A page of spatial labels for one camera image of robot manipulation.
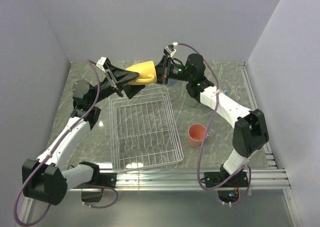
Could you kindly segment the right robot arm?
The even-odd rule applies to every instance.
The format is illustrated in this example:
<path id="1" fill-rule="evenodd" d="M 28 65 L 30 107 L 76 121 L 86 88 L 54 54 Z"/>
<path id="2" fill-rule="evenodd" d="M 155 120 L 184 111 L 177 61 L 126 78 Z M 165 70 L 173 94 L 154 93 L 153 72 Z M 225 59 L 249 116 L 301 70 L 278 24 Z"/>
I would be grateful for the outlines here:
<path id="1" fill-rule="evenodd" d="M 168 79 L 186 82 L 191 98 L 214 110 L 231 125 L 233 150 L 220 168 L 221 183 L 231 187 L 238 180 L 238 169 L 269 141 L 268 128 L 260 109 L 251 110 L 226 96 L 216 83 L 208 80 L 205 70 L 205 60 L 200 54 L 190 54 L 185 64 L 164 55 L 155 66 L 156 82 L 163 85 Z"/>

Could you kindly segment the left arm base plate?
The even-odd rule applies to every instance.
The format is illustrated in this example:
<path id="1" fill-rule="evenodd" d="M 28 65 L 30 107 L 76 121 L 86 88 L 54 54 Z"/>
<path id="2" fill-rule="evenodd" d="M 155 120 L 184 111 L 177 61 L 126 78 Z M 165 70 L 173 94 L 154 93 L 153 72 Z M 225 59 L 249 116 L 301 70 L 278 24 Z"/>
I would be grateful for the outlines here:
<path id="1" fill-rule="evenodd" d="M 98 179 L 96 182 L 86 182 L 77 184 L 75 188 L 88 188 L 89 186 L 103 186 L 103 187 L 109 187 L 109 188 L 115 188 L 116 187 L 116 181 L 117 181 L 117 173 L 116 172 L 102 172 L 99 174 Z"/>

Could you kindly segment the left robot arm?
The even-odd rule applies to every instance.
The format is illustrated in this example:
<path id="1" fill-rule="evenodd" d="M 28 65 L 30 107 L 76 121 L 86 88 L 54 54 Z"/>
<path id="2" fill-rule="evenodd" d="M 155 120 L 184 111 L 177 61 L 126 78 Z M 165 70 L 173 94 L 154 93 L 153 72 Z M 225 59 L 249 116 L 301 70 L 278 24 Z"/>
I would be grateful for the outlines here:
<path id="1" fill-rule="evenodd" d="M 98 122 L 101 109 L 96 104 L 112 94 L 133 97 L 140 91 L 129 83 L 140 77 L 138 71 L 121 69 L 102 57 L 97 63 L 89 60 L 93 70 L 99 68 L 105 74 L 103 81 L 96 85 L 79 79 L 73 85 L 73 110 L 67 125 L 36 160 L 27 159 L 22 165 L 22 193 L 25 197 L 50 205 L 58 205 L 67 191 L 80 185 L 97 187 L 101 182 L 100 167 L 88 161 L 63 171 L 70 155 L 77 145 Z"/>

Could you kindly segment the yellow ceramic mug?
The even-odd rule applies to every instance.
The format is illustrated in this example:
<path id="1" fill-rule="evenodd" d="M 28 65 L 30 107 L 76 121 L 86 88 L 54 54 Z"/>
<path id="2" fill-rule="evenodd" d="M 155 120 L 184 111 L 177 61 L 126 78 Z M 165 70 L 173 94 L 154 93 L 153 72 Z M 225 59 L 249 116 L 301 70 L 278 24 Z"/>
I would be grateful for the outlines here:
<path id="1" fill-rule="evenodd" d="M 131 86 L 140 86 L 157 82 L 156 68 L 152 60 L 134 64 L 127 67 L 125 70 L 139 73 L 139 77 L 128 83 Z"/>

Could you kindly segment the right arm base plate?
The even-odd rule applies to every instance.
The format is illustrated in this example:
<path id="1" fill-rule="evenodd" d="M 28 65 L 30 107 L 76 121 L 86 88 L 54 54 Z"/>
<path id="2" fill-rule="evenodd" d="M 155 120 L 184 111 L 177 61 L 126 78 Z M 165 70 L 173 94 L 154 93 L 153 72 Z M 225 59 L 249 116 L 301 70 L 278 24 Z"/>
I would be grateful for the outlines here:
<path id="1" fill-rule="evenodd" d="M 220 184 L 227 178 L 226 174 L 222 172 L 205 172 L 204 177 L 201 179 L 201 182 L 205 185 L 206 188 L 213 188 L 214 186 Z M 230 180 L 228 180 L 222 188 L 245 188 L 249 185 L 249 177 L 245 171 L 241 171 L 240 173 L 233 176 Z"/>

